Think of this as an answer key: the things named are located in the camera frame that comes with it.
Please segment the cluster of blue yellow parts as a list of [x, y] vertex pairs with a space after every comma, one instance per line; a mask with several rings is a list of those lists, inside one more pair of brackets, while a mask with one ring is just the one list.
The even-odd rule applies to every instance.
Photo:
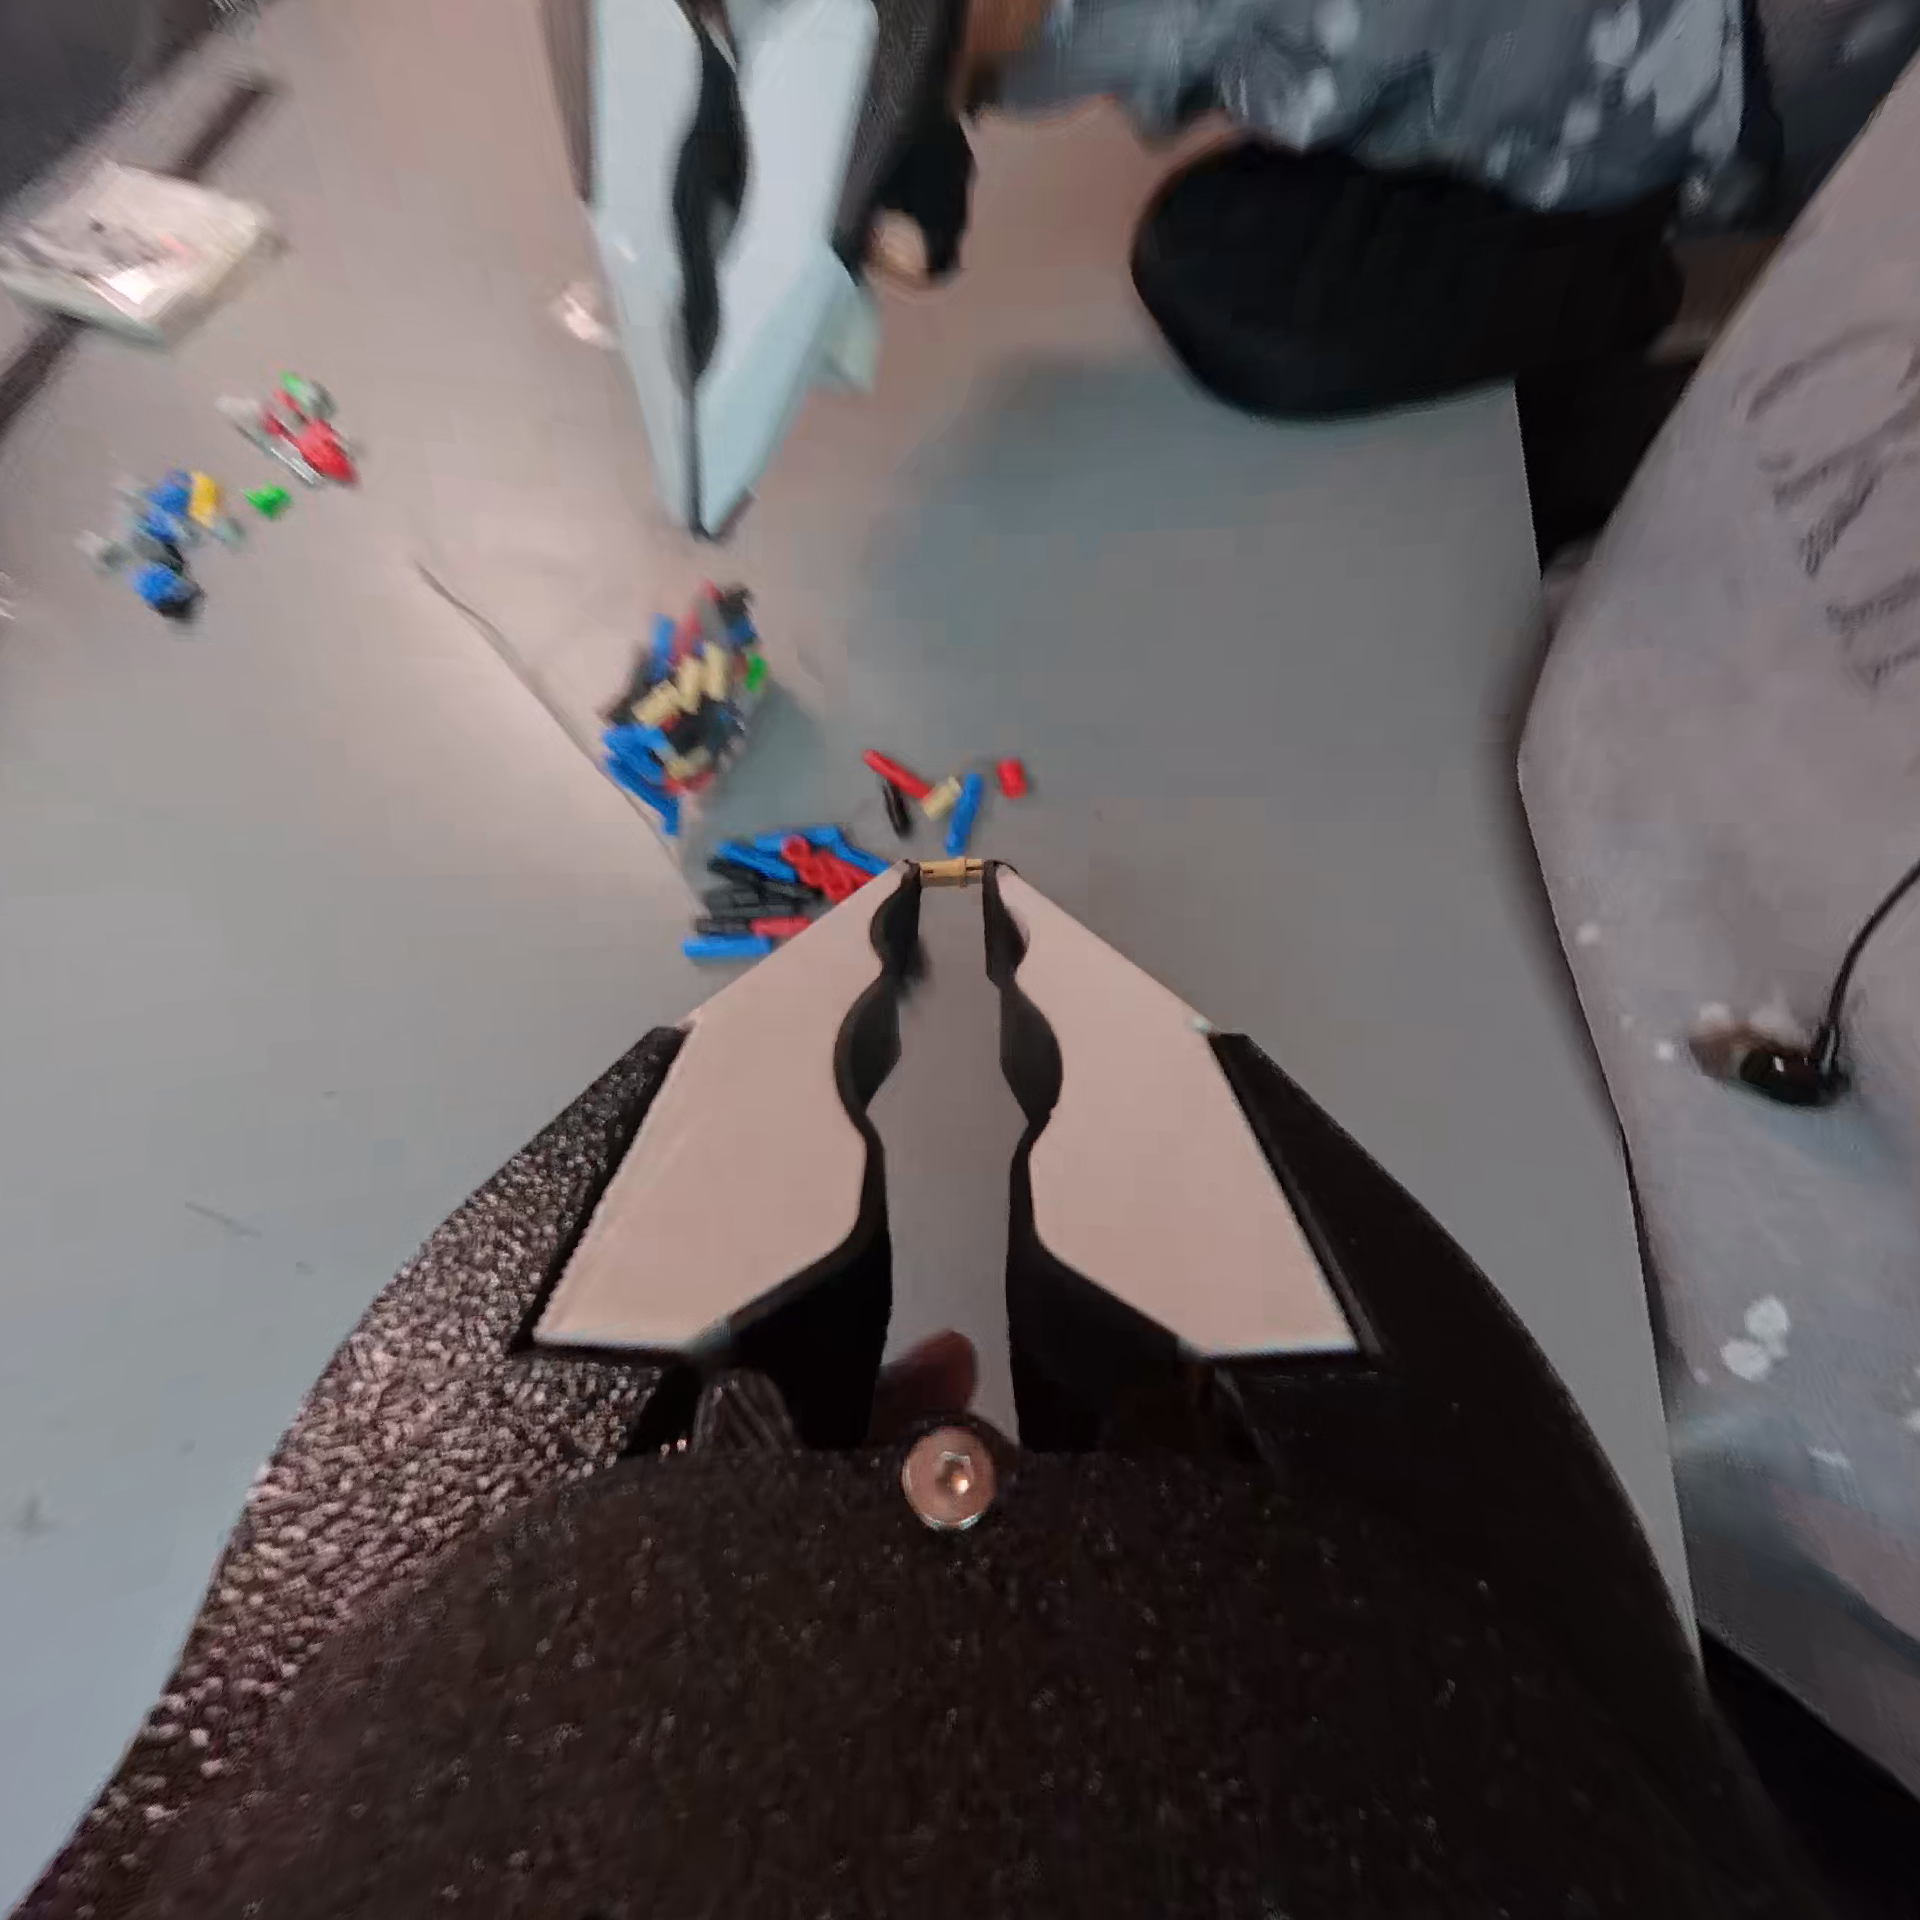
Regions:
[[238, 550], [243, 529], [221, 485], [204, 471], [173, 467], [145, 485], [117, 485], [119, 519], [112, 533], [81, 532], [84, 562], [119, 579], [160, 619], [190, 626], [204, 605], [194, 553], [212, 542]]

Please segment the pile of plastic pins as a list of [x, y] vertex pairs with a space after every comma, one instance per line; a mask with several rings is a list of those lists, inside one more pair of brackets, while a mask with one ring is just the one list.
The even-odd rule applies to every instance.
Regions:
[[892, 863], [839, 826], [774, 827], [720, 842], [682, 937], [696, 965], [748, 963], [800, 937]]

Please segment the grey desk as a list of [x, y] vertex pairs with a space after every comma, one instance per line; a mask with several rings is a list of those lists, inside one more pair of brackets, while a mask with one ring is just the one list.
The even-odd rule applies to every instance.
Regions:
[[[506, 315], [588, 273], [526, 3], [281, 3], [219, 162], [284, 252], [167, 352], [73, 342], [3, 433], [3, 1907], [167, 1686], [257, 1467], [448, 1213], [721, 971], [623, 795], [416, 565]], [[1516, 792], [1537, 658], [1503, 392], [1287, 429], [1198, 395], [1126, 269], [1112, 112], [976, 134], [965, 268], [887, 302], [714, 577], [778, 684], [710, 831], [858, 754], [1019, 756], [976, 842], [1255, 1038], [1500, 1283], [1676, 1598], [1614, 1118]], [[360, 479], [215, 407], [296, 371]], [[175, 626], [76, 547], [204, 471]], [[280, 483], [280, 522], [243, 492]]]

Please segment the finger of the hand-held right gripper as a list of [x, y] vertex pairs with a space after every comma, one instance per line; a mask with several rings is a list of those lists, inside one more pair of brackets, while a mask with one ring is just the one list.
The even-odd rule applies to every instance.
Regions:
[[865, 2], [769, 3], [731, 57], [741, 191], [691, 388], [691, 527], [724, 537], [861, 306], [835, 244], [877, 44]]
[[592, 25], [590, 229], [659, 514], [707, 533], [707, 36], [684, 3], [600, 2]]

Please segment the person's black trousers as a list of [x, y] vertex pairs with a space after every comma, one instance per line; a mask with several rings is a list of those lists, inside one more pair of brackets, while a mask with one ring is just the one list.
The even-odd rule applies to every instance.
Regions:
[[1183, 371], [1261, 419], [1349, 419], [1579, 371], [1676, 318], [1676, 187], [1533, 209], [1441, 169], [1258, 140], [1170, 173], [1132, 238]]

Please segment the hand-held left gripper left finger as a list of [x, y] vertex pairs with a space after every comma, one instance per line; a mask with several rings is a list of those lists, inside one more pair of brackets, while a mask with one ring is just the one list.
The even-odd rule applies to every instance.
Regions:
[[900, 1062], [922, 867], [896, 863], [664, 1036], [531, 1308], [531, 1349], [659, 1367], [674, 1412], [756, 1374], [861, 1443], [893, 1305], [869, 1107]]

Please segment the person's camouflage shirt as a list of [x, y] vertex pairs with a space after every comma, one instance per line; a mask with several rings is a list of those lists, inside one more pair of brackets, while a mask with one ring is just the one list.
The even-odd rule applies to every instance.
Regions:
[[970, 40], [1016, 113], [1105, 100], [1146, 135], [1215, 116], [1532, 213], [1713, 204], [1764, 112], [1760, 10], [1735, 2], [1001, 3]]

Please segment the heap of mixed pins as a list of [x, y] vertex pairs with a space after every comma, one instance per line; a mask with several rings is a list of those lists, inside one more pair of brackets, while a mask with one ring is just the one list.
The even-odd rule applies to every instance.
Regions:
[[598, 770], [676, 844], [745, 750], [769, 686], [751, 592], [703, 583], [682, 615], [654, 618], [602, 709]]

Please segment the cluster of red grey connectors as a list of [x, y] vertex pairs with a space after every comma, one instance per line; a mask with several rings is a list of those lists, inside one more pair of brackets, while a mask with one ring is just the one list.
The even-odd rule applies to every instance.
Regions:
[[213, 404], [228, 425], [304, 485], [362, 483], [356, 452], [337, 424], [333, 397], [321, 383], [281, 371], [271, 388], [257, 395], [219, 395]]

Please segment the clear plastic bag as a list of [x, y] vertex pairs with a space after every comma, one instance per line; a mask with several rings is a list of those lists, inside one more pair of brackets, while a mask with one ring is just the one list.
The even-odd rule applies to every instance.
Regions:
[[[449, 404], [421, 483], [414, 565], [612, 783], [598, 764], [604, 709], [656, 618], [738, 581], [714, 577], [659, 512], [602, 275], [511, 309], [484, 344], [481, 380]], [[622, 797], [684, 848], [750, 741], [676, 842]]]

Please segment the person's left hand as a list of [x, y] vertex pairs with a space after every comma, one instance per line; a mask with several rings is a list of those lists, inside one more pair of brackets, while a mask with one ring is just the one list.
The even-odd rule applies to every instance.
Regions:
[[932, 1332], [879, 1365], [867, 1437], [875, 1443], [893, 1442], [928, 1421], [967, 1414], [978, 1383], [974, 1339], [955, 1327]]

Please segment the plastic bag of assorted parts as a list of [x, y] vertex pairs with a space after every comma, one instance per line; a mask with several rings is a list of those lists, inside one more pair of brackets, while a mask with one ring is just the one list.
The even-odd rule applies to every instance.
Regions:
[[39, 315], [167, 345], [278, 242], [275, 219], [252, 200], [103, 159], [3, 228], [2, 288]]

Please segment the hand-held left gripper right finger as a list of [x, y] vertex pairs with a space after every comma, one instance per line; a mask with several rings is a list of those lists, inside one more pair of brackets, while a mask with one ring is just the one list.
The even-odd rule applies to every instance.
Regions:
[[1021, 1121], [1003, 1278], [1019, 1439], [1115, 1443], [1180, 1425], [1222, 1370], [1356, 1363], [1361, 1317], [1228, 1038], [1012, 865], [982, 878]]

